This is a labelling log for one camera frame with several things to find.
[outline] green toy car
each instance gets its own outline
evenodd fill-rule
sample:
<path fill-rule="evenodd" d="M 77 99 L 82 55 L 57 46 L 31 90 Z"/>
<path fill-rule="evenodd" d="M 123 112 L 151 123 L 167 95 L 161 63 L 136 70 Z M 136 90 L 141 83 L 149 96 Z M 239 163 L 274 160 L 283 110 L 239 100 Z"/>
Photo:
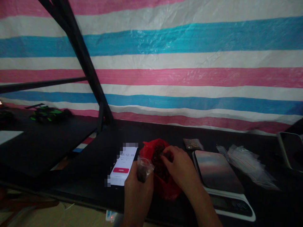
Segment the green toy car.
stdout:
<path fill-rule="evenodd" d="M 37 121 L 42 123 L 44 120 L 47 120 L 49 122 L 59 122 L 63 119 L 66 119 L 68 117 L 71 117 L 73 114 L 69 109 L 65 109 L 63 111 L 48 107 L 47 105 L 40 103 L 37 105 L 25 107 L 26 109 L 32 109 L 35 108 L 33 115 L 30 115 L 29 118 L 31 120 Z"/>

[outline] stack of plastic bags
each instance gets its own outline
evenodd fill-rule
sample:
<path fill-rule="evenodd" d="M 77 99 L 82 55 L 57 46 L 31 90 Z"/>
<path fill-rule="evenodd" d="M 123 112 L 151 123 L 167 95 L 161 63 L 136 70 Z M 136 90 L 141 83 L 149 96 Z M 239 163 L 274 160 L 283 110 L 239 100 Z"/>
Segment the stack of plastic bags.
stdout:
<path fill-rule="evenodd" d="M 217 146 L 217 149 L 230 164 L 240 169 L 257 185 L 265 189 L 280 190 L 272 182 L 275 179 L 265 170 L 265 165 L 258 160 L 259 155 L 246 150 L 243 146 L 232 145 L 228 152 L 222 146 Z"/>

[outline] kitchen scale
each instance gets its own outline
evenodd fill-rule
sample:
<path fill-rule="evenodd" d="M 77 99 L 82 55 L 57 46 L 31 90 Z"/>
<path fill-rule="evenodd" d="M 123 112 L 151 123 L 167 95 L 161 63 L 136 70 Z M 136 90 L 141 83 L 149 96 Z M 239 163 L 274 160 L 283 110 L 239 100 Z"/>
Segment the kitchen scale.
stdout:
<path fill-rule="evenodd" d="M 222 154 L 196 150 L 193 163 L 217 214 L 256 220 L 241 182 Z"/>

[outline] red button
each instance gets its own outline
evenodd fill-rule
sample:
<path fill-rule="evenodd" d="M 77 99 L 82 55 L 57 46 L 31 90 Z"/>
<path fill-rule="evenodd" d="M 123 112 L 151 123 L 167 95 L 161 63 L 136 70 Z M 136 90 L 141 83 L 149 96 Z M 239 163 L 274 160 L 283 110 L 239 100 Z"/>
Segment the red button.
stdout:
<path fill-rule="evenodd" d="M 114 168 L 113 172 L 128 173 L 129 169 L 126 169 L 126 168 Z"/>

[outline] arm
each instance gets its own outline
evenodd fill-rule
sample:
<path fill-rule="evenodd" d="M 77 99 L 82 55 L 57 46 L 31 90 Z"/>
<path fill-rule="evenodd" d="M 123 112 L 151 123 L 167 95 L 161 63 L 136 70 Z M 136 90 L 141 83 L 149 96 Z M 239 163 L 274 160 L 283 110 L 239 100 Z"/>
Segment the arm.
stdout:
<path fill-rule="evenodd" d="M 122 227 L 143 226 L 154 191 L 154 174 L 148 176 L 145 183 L 137 178 L 137 161 L 133 162 L 124 184 L 124 217 Z"/>
<path fill-rule="evenodd" d="M 174 181 L 189 199 L 199 227 L 222 226 L 188 154 L 173 146 L 167 147 L 163 152 L 171 152 L 174 156 L 173 162 L 168 161 L 164 156 L 162 156 L 162 160 Z"/>

